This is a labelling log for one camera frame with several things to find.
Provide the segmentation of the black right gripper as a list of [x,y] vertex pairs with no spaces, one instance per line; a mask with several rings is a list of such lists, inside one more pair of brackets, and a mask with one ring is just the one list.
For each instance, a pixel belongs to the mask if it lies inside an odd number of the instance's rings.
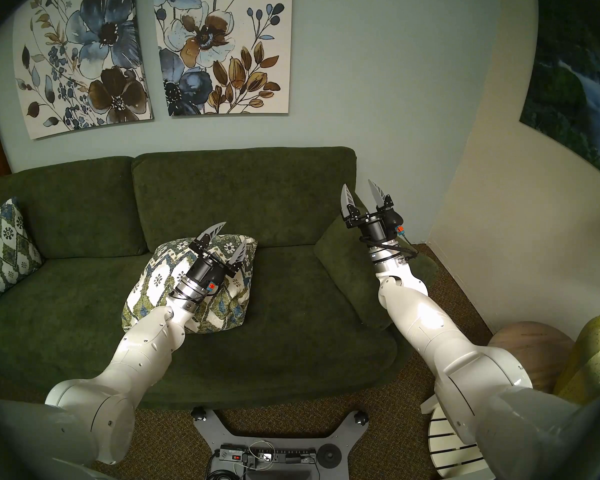
[[394,210],[390,195],[371,179],[367,182],[375,201],[376,212],[363,214],[356,206],[347,184],[343,184],[340,194],[341,216],[348,229],[359,229],[360,242],[365,245],[381,245],[396,239],[404,232],[404,219]]

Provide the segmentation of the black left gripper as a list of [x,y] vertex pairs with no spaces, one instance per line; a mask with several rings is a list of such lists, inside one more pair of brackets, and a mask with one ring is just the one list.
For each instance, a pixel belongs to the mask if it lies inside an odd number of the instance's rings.
[[210,243],[227,222],[222,221],[205,229],[190,243],[190,250],[199,253],[193,266],[185,274],[185,285],[197,295],[209,295],[220,286],[224,277],[234,277],[241,270],[247,254],[248,240],[239,244],[233,255],[224,263],[214,253],[208,253]]

